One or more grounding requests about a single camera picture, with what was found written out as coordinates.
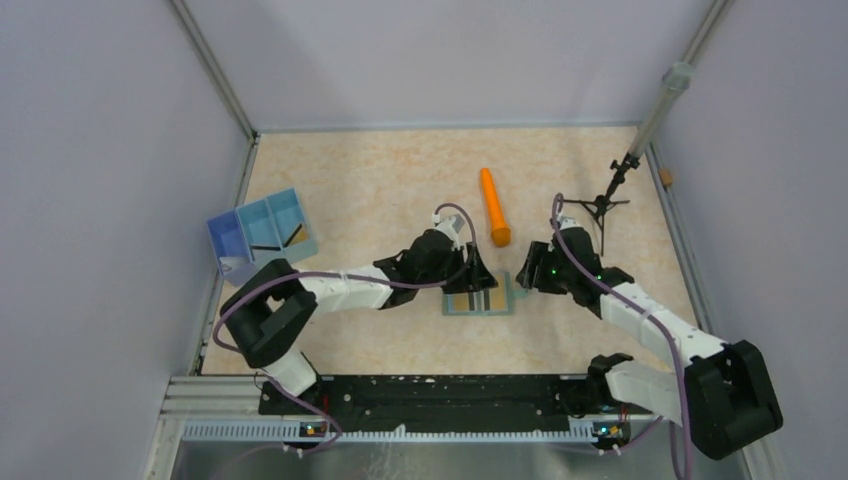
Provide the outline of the green card holder wallet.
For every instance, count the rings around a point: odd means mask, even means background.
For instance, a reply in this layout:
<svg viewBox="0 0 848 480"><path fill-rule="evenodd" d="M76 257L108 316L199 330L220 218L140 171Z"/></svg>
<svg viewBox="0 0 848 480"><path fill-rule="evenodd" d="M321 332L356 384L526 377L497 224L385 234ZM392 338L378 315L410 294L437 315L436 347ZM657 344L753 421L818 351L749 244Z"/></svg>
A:
<svg viewBox="0 0 848 480"><path fill-rule="evenodd" d="M513 276L508 271L504 271L504 270L496 271L493 274L495 276L495 278L496 278L496 275L499 272L507 272L508 275L509 275L509 300L510 300L510 302L509 302L509 311L508 312L501 312L501 313L495 312L494 314L492 314L490 312L486 312L485 308L482 306L483 292L485 290L482 290L482 291L476 292L477 293L477 309L476 309L476 311L473 312L473 313L469 313L469 314L459 314L459 315L457 315L457 314L450 313L448 311L447 299L446 299L446 297L448 295L443 294L442 295L442 314L444 316L448 316L448 317L496 317L496 316L510 316L510 315L512 315L515 312L517 301L519 299L525 298L528 295L528 291L521 288L518 285L518 283L514 280Z"/></svg>

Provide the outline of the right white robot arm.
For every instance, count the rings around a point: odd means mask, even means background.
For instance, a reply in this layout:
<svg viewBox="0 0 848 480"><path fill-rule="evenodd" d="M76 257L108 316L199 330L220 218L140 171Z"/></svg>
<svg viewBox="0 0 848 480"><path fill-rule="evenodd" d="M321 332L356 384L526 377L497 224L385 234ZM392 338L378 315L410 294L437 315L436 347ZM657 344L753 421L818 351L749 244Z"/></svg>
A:
<svg viewBox="0 0 848 480"><path fill-rule="evenodd" d="M526 290L570 296L667 365L661 371L623 353L594 357L586 385L594 409L639 406L680 426L713 460L783 427L764 356L754 344L730 343L687 323L633 276L603 266L579 224L565 222L550 241L531 242L516 281Z"/></svg>

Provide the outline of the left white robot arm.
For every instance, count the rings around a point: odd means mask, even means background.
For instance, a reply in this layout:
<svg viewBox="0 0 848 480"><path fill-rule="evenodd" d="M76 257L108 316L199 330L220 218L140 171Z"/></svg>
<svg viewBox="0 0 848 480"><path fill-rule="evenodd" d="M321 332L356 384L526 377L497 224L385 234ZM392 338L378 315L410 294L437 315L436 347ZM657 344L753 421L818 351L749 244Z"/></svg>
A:
<svg viewBox="0 0 848 480"><path fill-rule="evenodd" d="M386 310L411 302L423 289L469 294L497 287L477 246L459 245L428 229L394 256L340 271L300 271L285 259L265 265L222 307L214 329L226 329L247 365L282 389L297 413L319 404L318 372L296 341L309 320L346 310Z"/></svg>

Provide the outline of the orange cylinder tube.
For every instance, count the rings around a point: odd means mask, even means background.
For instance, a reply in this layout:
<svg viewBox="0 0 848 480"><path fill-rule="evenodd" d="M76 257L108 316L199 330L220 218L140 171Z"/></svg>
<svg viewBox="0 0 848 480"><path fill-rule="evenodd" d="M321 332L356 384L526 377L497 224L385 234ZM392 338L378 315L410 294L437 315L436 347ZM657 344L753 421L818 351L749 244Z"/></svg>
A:
<svg viewBox="0 0 848 480"><path fill-rule="evenodd" d="M512 234L503 213L493 176L488 168L482 168L479 178L489 223L490 238L496 247L506 247L511 243Z"/></svg>

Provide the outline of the black tripod stand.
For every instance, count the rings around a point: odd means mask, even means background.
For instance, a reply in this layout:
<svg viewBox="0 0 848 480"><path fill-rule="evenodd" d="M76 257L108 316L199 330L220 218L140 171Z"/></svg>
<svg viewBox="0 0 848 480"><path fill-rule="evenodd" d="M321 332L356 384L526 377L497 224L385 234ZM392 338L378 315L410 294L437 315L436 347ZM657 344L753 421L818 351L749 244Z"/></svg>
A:
<svg viewBox="0 0 848 480"><path fill-rule="evenodd" d="M618 205L626 205L630 203L629 200L613 200L612 196L625 182L626 174L630 170L637 169L640 166L640 162L641 160L639 157L630 153L627 153L621 161L613 160L610 165L610 169L614 171L614 174L603 194L597 195L592 200L565 199L563 201L564 204L580 205L589 213L600 232L601 256L605 253L605 217L607 213Z"/></svg>

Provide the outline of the small orange block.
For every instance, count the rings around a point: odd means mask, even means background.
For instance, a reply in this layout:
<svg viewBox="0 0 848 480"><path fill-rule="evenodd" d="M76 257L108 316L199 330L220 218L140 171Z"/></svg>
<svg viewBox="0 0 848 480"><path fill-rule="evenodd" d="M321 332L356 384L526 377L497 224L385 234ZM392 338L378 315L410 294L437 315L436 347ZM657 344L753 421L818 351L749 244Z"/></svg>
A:
<svg viewBox="0 0 848 480"><path fill-rule="evenodd" d="M671 171L667 168L660 168L658 171L658 176L660 179L660 183L663 188L670 187L674 182L674 177Z"/></svg>

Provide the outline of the blue three-compartment organizer box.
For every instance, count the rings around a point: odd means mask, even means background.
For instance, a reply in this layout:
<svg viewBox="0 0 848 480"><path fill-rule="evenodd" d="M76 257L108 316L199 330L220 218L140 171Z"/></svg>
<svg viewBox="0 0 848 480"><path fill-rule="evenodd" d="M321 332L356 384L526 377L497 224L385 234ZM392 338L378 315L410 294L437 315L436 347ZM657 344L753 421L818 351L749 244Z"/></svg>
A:
<svg viewBox="0 0 848 480"><path fill-rule="evenodd" d="M308 227L310 239L285 248L283 242L299 223ZM283 258L294 264L318 253L313 229L293 188L212 217L206 228L218 273L234 287L245 284L272 260Z"/></svg>

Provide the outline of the grey pole on tripod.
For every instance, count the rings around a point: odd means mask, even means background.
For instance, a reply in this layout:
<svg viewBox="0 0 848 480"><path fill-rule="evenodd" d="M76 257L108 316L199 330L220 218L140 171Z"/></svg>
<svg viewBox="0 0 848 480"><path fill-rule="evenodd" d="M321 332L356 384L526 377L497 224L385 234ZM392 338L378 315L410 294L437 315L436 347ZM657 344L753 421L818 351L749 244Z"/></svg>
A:
<svg viewBox="0 0 848 480"><path fill-rule="evenodd" d="M641 158L657 129L667 117L677 99L685 93L692 82L695 67L686 62L675 62L665 72L661 79L661 88L649 113L637 129L627 155Z"/></svg>

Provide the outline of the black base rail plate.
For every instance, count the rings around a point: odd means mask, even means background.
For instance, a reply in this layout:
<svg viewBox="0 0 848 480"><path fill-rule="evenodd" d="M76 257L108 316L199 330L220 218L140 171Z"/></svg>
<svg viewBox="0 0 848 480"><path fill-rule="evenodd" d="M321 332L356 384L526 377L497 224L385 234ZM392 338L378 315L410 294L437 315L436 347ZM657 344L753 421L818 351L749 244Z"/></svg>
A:
<svg viewBox="0 0 848 480"><path fill-rule="evenodd" d="M343 431L412 433L565 432L579 420L641 414L643 408L603 405L582 375L336 375L324 376L288 400L262 385L262 415L306 414L311 407Z"/></svg>

